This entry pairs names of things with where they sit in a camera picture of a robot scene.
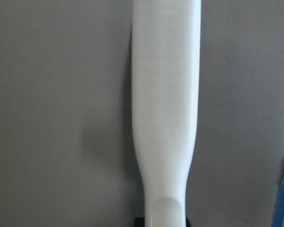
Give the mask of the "beige hand brush black bristles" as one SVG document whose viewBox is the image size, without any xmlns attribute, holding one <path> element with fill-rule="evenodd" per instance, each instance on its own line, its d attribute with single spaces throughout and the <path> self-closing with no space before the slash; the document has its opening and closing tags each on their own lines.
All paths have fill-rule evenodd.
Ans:
<svg viewBox="0 0 284 227">
<path fill-rule="evenodd" d="M 186 226 L 198 118 L 201 1 L 135 0 L 132 127 L 146 227 Z"/>
</svg>

